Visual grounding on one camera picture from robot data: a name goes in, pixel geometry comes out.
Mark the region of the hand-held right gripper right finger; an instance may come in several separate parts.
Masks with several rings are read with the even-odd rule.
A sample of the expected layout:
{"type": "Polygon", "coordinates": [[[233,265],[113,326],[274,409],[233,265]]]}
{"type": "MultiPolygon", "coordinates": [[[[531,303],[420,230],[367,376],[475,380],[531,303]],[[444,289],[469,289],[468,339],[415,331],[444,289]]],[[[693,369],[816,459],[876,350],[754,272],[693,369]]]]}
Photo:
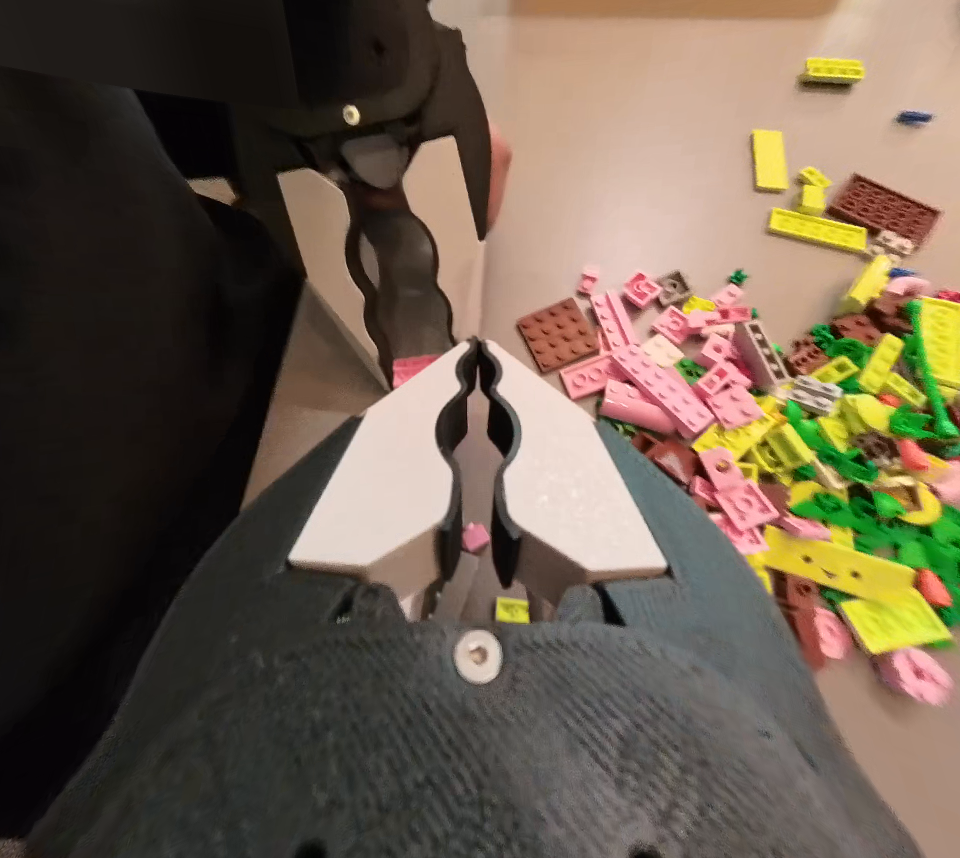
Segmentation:
{"type": "Polygon", "coordinates": [[[597,424],[491,340],[480,342],[493,480],[491,553],[504,588],[557,606],[570,588],[666,574],[597,424]]]}

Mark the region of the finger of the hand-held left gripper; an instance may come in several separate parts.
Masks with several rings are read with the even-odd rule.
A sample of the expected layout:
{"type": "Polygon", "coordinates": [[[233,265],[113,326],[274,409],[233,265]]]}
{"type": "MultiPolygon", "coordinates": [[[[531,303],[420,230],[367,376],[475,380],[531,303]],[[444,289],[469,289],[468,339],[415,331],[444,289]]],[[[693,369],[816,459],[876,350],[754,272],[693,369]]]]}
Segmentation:
{"type": "Polygon", "coordinates": [[[351,221],[346,198],[332,181],[310,168],[281,173],[278,183],[320,306],[376,384],[388,389],[378,348],[366,329],[365,299],[347,264],[351,221]]]}
{"type": "Polygon", "coordinates": [[[478,333],[482,317],[486,243],[474,217],[454,138],[431,140],[416,151],[404,178],[412,211],[431,232],[438,252],[438,286],[452,310],[452,334],[478,333]]]}

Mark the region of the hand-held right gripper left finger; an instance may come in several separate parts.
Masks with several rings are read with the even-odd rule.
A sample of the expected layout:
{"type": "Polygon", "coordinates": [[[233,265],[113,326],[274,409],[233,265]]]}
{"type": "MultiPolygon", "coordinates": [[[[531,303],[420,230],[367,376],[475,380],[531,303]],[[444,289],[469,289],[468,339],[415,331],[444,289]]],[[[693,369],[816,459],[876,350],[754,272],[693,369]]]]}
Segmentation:
{"type": "Polygon", "coordinates": [[[461,554],[462,476],[478,343],[463,341],[366,409],[291,547],[295,569],[389,588],[413,614],[461,554]]]}

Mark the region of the pink rounded tile block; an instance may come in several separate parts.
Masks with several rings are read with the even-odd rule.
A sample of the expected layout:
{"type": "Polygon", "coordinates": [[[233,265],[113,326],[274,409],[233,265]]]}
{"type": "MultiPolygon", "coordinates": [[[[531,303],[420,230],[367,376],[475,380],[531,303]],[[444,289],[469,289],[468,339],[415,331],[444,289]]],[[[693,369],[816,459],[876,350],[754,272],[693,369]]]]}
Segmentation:
{"type": "Polygon", "coordinates": [[[437,353],[397,358],[391,363],[391,387],[396,390],[429,368],[440,357],[437,353]]]}

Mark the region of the pile of mixed toy bricks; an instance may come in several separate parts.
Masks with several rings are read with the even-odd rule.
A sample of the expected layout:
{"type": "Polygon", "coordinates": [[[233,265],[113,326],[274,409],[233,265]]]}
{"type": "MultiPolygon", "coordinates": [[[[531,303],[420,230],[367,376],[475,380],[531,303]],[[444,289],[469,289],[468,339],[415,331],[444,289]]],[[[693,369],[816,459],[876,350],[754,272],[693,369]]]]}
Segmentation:
{"type": "Polygon", "coordinates": [[[788,355],[735,323],[742,272],[666,324],[702,337],[693,358],[656,329],[642,347],[669,383],[622,377],[671,416],[671,435],[609,426],[703,510],[774,596],[818,671],[857,647],[890,690],[942,707],[958,645],[958,291],[876,257],[788,355]]]}

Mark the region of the person's left hand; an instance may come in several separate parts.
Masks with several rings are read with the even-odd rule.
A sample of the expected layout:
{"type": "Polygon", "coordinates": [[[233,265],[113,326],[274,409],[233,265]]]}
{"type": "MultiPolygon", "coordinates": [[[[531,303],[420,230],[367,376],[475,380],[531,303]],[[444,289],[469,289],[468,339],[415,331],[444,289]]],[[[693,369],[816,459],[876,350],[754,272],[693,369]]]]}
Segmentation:
{"type": "Polygon", "coordinates": [[[490,139],[490,176],[486,226],[488,229],[493,229],[506,197],[514,152],[498,126],[491,120],[487,123],[490,139]]]}

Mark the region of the long pink curved brick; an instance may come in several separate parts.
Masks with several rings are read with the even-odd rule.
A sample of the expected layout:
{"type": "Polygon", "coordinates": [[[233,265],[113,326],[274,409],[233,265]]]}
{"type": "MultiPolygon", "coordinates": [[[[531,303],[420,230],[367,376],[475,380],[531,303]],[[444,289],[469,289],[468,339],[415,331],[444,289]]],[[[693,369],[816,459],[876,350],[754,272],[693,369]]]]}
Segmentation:
{"type": "Polygon", "coordinates": [[[676,432],[674,422],[665,409],[634,385],[613,378],[606,381],[597,414],[662,436],[676,432]]]}

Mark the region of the wide pink plate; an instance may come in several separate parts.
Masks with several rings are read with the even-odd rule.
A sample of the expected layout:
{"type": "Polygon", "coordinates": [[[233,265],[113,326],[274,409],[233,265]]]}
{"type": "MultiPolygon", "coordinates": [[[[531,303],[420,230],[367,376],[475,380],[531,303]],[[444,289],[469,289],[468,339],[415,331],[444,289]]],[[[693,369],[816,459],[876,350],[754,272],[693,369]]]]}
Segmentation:
{"type": "Polygon", "coordinates": [[[558,377],[567,396],[578,401],[603,393],[607,383],[622,374],[613,355],[604,351],[561,369],[558,377]]]}

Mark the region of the brown square studded plate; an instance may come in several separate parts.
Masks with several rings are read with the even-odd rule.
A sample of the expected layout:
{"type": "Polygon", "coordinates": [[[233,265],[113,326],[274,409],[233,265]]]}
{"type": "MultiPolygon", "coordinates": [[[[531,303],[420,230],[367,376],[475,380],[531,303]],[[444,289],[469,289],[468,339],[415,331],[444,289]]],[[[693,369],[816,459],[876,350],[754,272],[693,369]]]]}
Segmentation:
{"type": "Polygon", "coordinates": [[[574,297],[521,316],[515,328],[540,374],[557,372],[599,352],[597,327],[574,297]]]}

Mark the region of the narrow pink plate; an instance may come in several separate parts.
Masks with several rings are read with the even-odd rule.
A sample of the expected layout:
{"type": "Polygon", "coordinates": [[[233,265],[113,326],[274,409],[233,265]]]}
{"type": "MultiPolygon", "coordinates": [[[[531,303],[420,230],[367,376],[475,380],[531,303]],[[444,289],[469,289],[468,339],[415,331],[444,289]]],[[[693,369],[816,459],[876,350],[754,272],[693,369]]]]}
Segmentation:
{"type": "Polygon", "coordinates": [[[639,344],[632,320],[617,291],[597,292],[589,298],[602,341],[610,351],[639,344]]]}

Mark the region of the person's black jacket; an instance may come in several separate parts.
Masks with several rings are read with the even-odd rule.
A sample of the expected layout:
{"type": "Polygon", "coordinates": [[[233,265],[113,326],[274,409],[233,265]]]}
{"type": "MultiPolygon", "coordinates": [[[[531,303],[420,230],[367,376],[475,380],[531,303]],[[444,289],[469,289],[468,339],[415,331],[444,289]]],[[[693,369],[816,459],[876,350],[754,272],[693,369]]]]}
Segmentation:
{"type": "Polygon", "coordinates": [[[237,515],[302,278],[138,96],[2,69],[1,821],[89,756],[237,515]]]}

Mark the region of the lime smooth tile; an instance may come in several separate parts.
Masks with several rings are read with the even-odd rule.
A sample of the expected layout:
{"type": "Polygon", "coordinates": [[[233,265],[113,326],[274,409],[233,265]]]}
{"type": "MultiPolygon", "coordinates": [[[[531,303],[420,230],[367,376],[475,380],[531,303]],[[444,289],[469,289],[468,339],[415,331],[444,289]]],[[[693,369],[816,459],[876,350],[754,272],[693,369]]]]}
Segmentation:
{"type": "Polygon", "coordinates": [[[784,134],[779,130],[750,132],[753,187],[758,192],[785,192],[790,186],[784,134]]]}

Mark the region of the long lime plate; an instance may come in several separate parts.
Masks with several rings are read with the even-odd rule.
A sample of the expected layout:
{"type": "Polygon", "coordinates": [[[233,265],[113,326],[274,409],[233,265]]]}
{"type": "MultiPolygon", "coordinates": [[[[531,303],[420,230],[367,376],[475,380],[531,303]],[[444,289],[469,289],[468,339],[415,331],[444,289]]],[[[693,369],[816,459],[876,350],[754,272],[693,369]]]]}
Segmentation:
{"type": "Polygon", "coordinates": [[[781,207],[770,210],[767,230],[779,237],[854,254],[865,253],[868,243],[866,228],[781,207]]]}

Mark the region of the lime studded plate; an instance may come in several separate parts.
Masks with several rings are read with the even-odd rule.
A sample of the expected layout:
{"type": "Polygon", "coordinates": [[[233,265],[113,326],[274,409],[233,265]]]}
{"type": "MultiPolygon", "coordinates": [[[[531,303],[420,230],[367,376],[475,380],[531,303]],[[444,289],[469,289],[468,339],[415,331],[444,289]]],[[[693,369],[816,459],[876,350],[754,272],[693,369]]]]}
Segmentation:
{"type": "Polygon", "coordinates": [[[861,60],[808,57],[798,79],[803,84],[849,87],[862,82],[865,74],[861,60]]]}

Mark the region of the brown rectangular plate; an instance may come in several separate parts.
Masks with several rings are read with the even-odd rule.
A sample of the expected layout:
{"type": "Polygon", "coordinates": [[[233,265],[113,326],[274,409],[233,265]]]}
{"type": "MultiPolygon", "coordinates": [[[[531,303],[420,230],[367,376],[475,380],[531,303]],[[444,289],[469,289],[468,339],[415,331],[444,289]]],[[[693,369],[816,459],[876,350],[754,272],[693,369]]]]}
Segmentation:
{"type": "Polygon", "coordinates": [[[871,233],[889,231],[916,247],[930,238],[942,216],[941,209],[858,173],[852,173],[833,194],[825,212],[871,233]]]}

